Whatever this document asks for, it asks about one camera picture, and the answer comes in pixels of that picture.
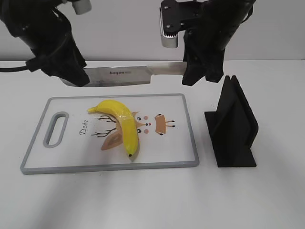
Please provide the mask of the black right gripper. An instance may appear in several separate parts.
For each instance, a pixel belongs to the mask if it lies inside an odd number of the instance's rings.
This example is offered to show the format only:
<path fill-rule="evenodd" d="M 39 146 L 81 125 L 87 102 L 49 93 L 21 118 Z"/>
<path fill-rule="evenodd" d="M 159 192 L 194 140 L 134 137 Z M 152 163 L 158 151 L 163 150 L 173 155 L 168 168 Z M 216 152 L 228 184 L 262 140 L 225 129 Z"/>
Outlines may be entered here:
<path fill-rule="evenodd" d="M 206 80 L 218 83 L 224 75 L 224 49 L 239 28 L 253 13 L 253 0 L 208 0 L 202 3 L 200 17 L 185 33 L 183 61 L 186 70 L 183 85 L 194 85 L 205 76 Z M 207 68 L 202 63 L 200 51 L 207 54 Z"/>

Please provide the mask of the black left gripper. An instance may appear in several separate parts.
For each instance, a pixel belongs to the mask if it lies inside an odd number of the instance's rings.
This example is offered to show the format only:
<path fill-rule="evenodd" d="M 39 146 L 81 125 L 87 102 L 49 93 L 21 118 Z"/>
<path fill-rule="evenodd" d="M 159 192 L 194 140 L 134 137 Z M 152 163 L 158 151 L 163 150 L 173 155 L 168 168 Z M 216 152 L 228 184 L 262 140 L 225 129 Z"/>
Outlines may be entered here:
<path fill-rule="evenodd" d="M 11 36 L 36 55 L 26 61 L 30 72 L 41 69 L 77 87 L 89 83 L 86 62 L 71 37 L 71 24 L 57 7 L 65 0 L 2 0 L 0 20 Z"/>

